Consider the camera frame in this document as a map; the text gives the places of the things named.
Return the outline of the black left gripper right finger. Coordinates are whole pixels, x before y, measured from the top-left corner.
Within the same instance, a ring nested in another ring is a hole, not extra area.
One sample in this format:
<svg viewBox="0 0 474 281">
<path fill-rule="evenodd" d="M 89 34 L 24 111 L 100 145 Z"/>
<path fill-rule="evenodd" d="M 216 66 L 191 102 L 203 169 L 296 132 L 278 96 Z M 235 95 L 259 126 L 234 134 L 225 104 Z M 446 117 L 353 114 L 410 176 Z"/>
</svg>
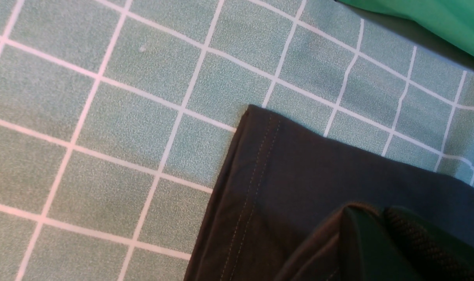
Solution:
<svg viewBox="0 0 474 281">
<path fill-rule="evenodd" d="M 474 247 L 405 208 L 385 208 L 383 219 L 390 237 L 423 279 L 474 281 Z"/>
</svg>

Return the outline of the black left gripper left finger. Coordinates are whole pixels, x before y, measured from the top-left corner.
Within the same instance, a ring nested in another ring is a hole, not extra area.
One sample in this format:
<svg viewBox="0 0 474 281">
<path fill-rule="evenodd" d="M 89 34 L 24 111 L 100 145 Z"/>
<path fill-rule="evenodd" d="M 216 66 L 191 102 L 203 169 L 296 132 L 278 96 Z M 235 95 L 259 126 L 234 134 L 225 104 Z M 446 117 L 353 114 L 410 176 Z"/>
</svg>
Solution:
<svg viewBox="0 0 474 281">
<path fill-rule="evenodd" d="M 419 281 L 419 273 L 393 243 L 377 217 L 355 207 L 342 210 L 340 280 Z"/>
</svg>

